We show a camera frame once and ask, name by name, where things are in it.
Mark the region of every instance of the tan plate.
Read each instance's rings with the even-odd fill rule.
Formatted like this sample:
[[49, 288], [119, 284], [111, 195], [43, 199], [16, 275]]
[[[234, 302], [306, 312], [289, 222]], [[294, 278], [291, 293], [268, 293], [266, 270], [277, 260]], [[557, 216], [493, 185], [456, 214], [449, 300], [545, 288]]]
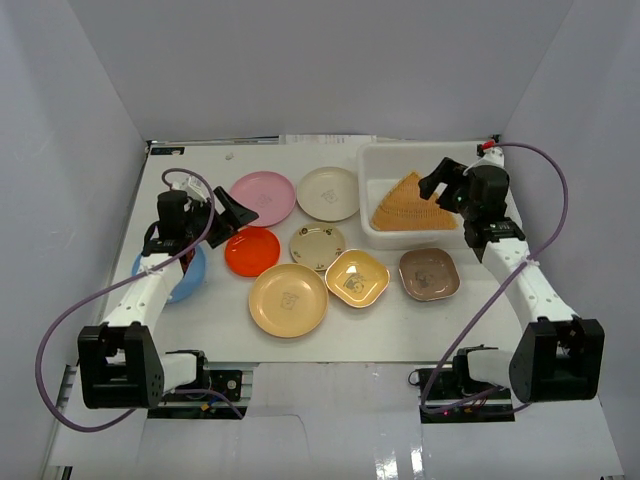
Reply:
[[327, 287], [356, 308], [368, 307], [389, 285], [389, 270], [362, 250], [347, 250], [327, 269]]
[[304, 265], [288, 263], [264, 271], [249, 293], [251, 316], [265, 332], [293, 338], [316, 328], [329, 305], [322, 278]]
[[400, 259], [400, 277], [409, 295], [421, 302], [450, 297], [460, 288], [460, 277], [447, 252], [424, 248]]
[[289, 249], [293, 259], [323, 272], [346, 247], [342, 232], [330, 223], [308, 223], [291, 237]]

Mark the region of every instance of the gray wall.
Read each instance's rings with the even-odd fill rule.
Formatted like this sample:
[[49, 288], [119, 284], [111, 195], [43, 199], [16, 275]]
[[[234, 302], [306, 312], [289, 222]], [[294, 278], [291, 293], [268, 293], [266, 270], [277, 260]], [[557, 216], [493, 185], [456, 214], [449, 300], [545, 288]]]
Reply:
[[[566, 229], [542, 266], [563, 297], [604, 325], [600, 400], [629, 478], [640, 478], [637, 345], [640, 272], [640, 5], [575, 2], [505, 132], [546, 149], [569, 177]], [[557, 221], [555, 173], [510, 150], [533, 244]]]
[[571, 0], [69, 0], [145, 139], [502, 131]]
[[[66, 0], [0, 2], [2, 478], [36, 478], [53, 418], [38, 397], [40, 337], [105, 284], [144, 144]], [[46, 354], [55, 396], [74, 338]]]

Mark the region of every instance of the white plastic tub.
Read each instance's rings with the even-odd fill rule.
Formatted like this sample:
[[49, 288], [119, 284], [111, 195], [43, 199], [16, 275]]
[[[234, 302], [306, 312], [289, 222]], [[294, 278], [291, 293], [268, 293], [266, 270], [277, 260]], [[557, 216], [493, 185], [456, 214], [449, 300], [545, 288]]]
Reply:
[[[419, 247], [468, 248], [464, 241], [462, 217], [456, 215], [456, 230], [421, 230], [380, 232], [371, 226], [371, 218], [384, 196], [412, 170], [429, 175], [444, 157], [471, 165], [476, 161], [476, 146], [486, 140], [446, 143], [369, 143], [358, 150], [358, 187], [360, 221], [367, 242], [380, 250], [407, 250]], [[504, 166], [499, 149], [493, 158]]]

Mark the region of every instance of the plate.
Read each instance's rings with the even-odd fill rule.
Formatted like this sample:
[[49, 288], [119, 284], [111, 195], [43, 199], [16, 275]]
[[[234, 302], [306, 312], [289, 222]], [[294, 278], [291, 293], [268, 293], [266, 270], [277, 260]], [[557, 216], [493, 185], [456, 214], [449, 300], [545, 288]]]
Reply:
[[325, 271], [344, 252], [342, 232], [330, 223], [308, 223], [291, 237], [289, 250], [293, 259], [316, 272]]
[[356, 308], [373, 304], [389, 285], [389, 270], [362, 250], [347, 250], [327, 269], [327, 287]]
[[249, 225], [270, 227], [281, 222], [296, 205], [291, 182], [276, 172], [253, 172], [233, 184], [229, 194], [260, 217]]
[[323, 167], [307, 173], [298, 183], [298, 204], [313, 218], [338, 222], [359, 208], [358, 178], [349, 170]]
[[245, 228], [231, 237], [224, 249], [231, 271], [243, 277], [257, 277], [278, 263], [279, 258], [278, 237], [266, 228]]
[[453, 259], [439, 248], [405, 253], [400, 259], [400, 277], [407, 293], [421, 302], [450, 297], [460, 288]]
[[328, 305], [322, 278], [296, 263], [271, 267], [256, 279], [249, 293], [253, 320], [265, 332], [282, 338], [300, 337], [316, 328]]

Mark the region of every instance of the purple cable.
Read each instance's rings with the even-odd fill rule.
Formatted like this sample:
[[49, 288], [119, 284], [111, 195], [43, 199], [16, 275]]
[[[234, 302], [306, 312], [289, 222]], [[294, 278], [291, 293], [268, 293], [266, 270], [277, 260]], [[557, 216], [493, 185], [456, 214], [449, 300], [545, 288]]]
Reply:
[[[540, 245], [540, 247], [538, 247], [536, 250], [534, 250], [528, 257], [527, 260], [528, 261], [534, 261], [538, 258], [538, 256], [549, 246], [551, 245], [556, 238], [558, 238], [558, 235], [560, 235], [560, 232], [562, 231], [562, 228], [564, 227], [564, 223], [567, 219], [567, 211], [569, 209], [569, 186], [567, 185], [567, 179], [564, 176], [564, 173], [562, 172], [562, 169], [560, 168], [560, 165], [558, 165], [558, 163], [551, 158], [547, 153], [545, 153], [544, 151], [540, 150], [537, 147], [534, 147], [533, 145], [529, 145], [527, 143], [518, 143], [518, 142], [507, 142], [507, 143], [497, 143], [495, 144], [496, 147], [519, 147], [519, 148], [524, 148], [527, 150], [531, 150], [535, 153], [537, 153], [538, 155], [544, 157], [545, 160], [547, 160], [551, 166], [555, 169], [556, 173], [558, 174], [558, 177], [560, 177], [560, 182], [562, 183], [562, 197], [563, 197], [563, 204], [562, 204], [562, 214], [560, 215], [560, 221], [558, 222], [558, 226], [556, 227], [555, 231], [553, 232], [553, 234], [549, 237], [549, 239], [544, 242], [542, 245]], [[476, 313], [473, 318], [469, 321], [469, 323], [467, 324], [466, 327], [464, 327], [464, 329], [462, 330], [462, 332], [460, 332], [460, 335], [458, 335], [458, 337], [453, 341], [453, 343], [451, 344], [451, 346], [447, 349], [447, 351], [444, 353], [444, 355], [442, 356], [442, 358], [440, 359], [440, 361], [438, 362], [438, 364], [436, 365], [436, 368], [433, 369], [433, 371], [431, 372], [431, 376], [429, 377], [429, 380], [427, 381], [427, 384], [424, 387], [424, 390], [422, 390], [422, 393], [420, 395], [420, 408], [422, 409], [422, 411], [424, 411], [425, 413], [443, 413], [446, 410], [449, 410], [451, 408], [454, 408], [458, 405], [462, 405], [464, 403], [467, 403], [470, 400], [477, 400], [480, 398], [485, 398], [488, 397], [489, 395], [492, 395], [494, 392], [493, 388], [489, 388], [487, 390], [485, 390], [484, 392], [480, 392], [472, 397], [468, 397], [464, 400], [460, 400], [458, 402], [454, 402], [450, 405], [446, 405], [444, 407], [438, 407], [438, 408], [428, 408], [427, 406], [425, 406], [425, 402], [427, 400], [427, 396], [429, 395], [429, 392], [431, 391], [431, 388], [433, 387], [433, 384], [436, 381], [436, 377], [438, 376], [438, 374], [442, 371], [442, 367], [444, 366], [445, 362], [447, 361], [447, 359], [453, 354], [453, 352], [455, 351], [456, 348], [458, 348], [458, 345], [460, 345], [460, 343], [462, 343], [462, 340], [464, 340], [464, 337], [467, 336], [467, 334], [471, 331], [471, 329], [473, 327], [475, 327], [475, 325], [478, 323], [478, 321], [480, 321], [480, 319], [482, 318], [482, 316], [487, 312], [487, 310], [489, 310], [489, 308], [495, 303], [495, 301], [500, 297], [500, 295], [502, 295], [504, 293], [504, 291], [509, 287], [509, 285], [511, 284], [511, 282], [513, 282], [513, 280], [515, 280], [515, 278], [520, 274], [520, 272], [522, 272], [522, 270], [524, 270], [524, 268], [527, 266], [527, 262], [522, 262], [520, 265], [518, 265], [516, 267], [516, 269], [511, 273], [511, 275], [509, 275], [504, 282], [502, 282], [502, 284], [498, 287], [498, 289], [496, 290], [496, 292], [491, 296], [491, 298], [489, 298], [489, 300], [487, 300], [487, 302], [480, 308], [480, 310], [478, 310], [478, 313]], [[520, 407], [518, 407], [517, 409], [514, 409], [515, 411], [520, 411], [524, 408], [526, 408], [526, 406], [528, 406], [528, 404], [524, 404]]]
[[179, 393], [180, 395], [200, 395], [200, 394], [213, 395], [214, 397], [218, 397], [224, 403], [229, 405], [229, 408], [233, 410], [233, 413], [235, 413], [240, 420], [244, 418], [244, 415], [242, 415], [242, 412], [236, 408], [236, 406], [231, 402], [231, 400], [229, 400], [223, 394], [216, 392], [215, 390], [210, 390], [206, 388], [190, 388], [187, 390], [175, 390], [173, 393]]
[[191, 170], [187, 170], [187, 169], [184, 169], [184, 168], [170, 168], [168, 170], [165, 170], [164, 173], [162, 174], [162, 181], [165, 184], [168, 184], [167, 181], [165, 180], [165, 177], [169, 173], [174, 173], [174, 172], [185, 173], [187, 175], [190, 175], [192, 177], [197, 178], [198, 180], [200, 180], [203, 183], [203, 185], [207, 189], [207, 192], [209, 193], [209, 198], [211, 199], [211, 213], [209, 214], [209, 219], [207, 220], [207, 225], [206, 225], [205, 229], [203, 230], [202, 234], [191, 245], [189, 245], [187, 248], [182, 250], [180, 253], [177, 253], [173, 257], [169, 258], [168, 260], [165, 260], [164, 262], [156, 265], [155, 267], [150, 268], [148, 271], [140, 272], [140, 273], [138, 273], [136, 275], [133, 275], [132, 277], [129, 277], [129, 278], [125, 279], [125, 280], [122, 280], [122, 281], [120, 281], [118, 283], [114, 283], [113, 285], [111, 285], [109, 287], [103, 288], [102, 290], [99, 290], [96, 293], [93, 293], [93, 294], [89, 295], [84, 300], [80, 300], [75, 305], [72, 305], [71, 307], [66, 309], [58, 318], [56, 318], [53, 321], [51, 326], [45, 332], [44, 336], [42, 337], [42, 340], [40, 341], [40, 345], [38, 346], [38, 352], [36, 353], [36, 365], [35, 365], [35, 367], [36, 367], [36, 369], [35, 369], [36, 370], [36, 372], [35, 372], [36, 373], [36, 386], [38, 387], [38, 393], [40, 394], [40, 397], [42, 398], [42, 401], [44, 402], [44, 404], [47, 407], [47, 409], [49, 410], [49, 412], [51, 412], [51, 414], [60, 423], [62, 423], [64, 426], [70, 428], [71, 430], [75, 430], [76, 432], [82, 432], [82, 433], [101, 432], [102, 430], [106, 430], [107, 428], [112, 427], [113, 425], [121, 422], [122, 420], [127, 418], [129, 415], [131, 415], [135, 410], [128, 410], [127, 412], [123, 413], [122, 415], [120, 415], [119, 417], [115, 418], [114, 420], [111, 420], [110, 422], [107, 422], [107, 423], [102, 424], [102, 425], [97, 425], [95, 427], [85, 427], [83, 425], [78, 425], [77, 423], [72, 422], [67, 417], [65, 417], [62, 414], [62, 412], [58, 411], [58, 409], [56, 408], [55, 403], [51, 400], [51, 398], [49, 397], [49, 394], [47, 393], [47, 389], [45, 388], [44, 379], [42, 377], [42, 357], [44, 356], [44, 350], [47, 347], [47, 343], [49, 342], [49, 339], [51, 338], [51, 335], [53, 335], [53, 332], [55, 332], [56, 328], [58, 328], [58, 326], [69, 315], [71, 315], [73, 312], [78, 310], [80, 307], [83, 307], [86, 304], [88, 304], [88, 303], [92, 302], [93, 300], [95, 300], [96, 298], [99, 298], [99, 297], [101, 297], [103, 295], [106, 295], [107, 293], [113, 292], [114, 290], [116, 290], [116, 289], [118, 289], [120, 287], [124, 287], [125, 285], [128, 285], [128, 284], [130, 284], [132, 282], [135, 282], [136, 280], [139, 280], [142, 277], [145, 277], [145, 276], [149, 275], [149, 273], [151, 273], [151, 272], [155, 272], [157, 270], [160, 270], [160, 269], [166, 267], [171, 262], [175, 262], [180, 257], [182, 257], [183, 255], [186, 255], [191, 250], [196, 248], [196, 245], [198, 245], [201, 241], [203, 241], [207, 237], [207, 234], [209, 233], [209, 230], [211, 229], [211, 225], [213, 224], [213, 218], [214, 218], [214, 215], [215, 215], [215, 208], [214, 208], [214, 205], [213, 205], [214, 195], [213, 195], [213, 190], [211, 189], [211, 186], [207, 183], [207, 181], [204, 179], [204, 177], [200, 176], [199, 174], [197, 174], [195, 172], [192, 172]]

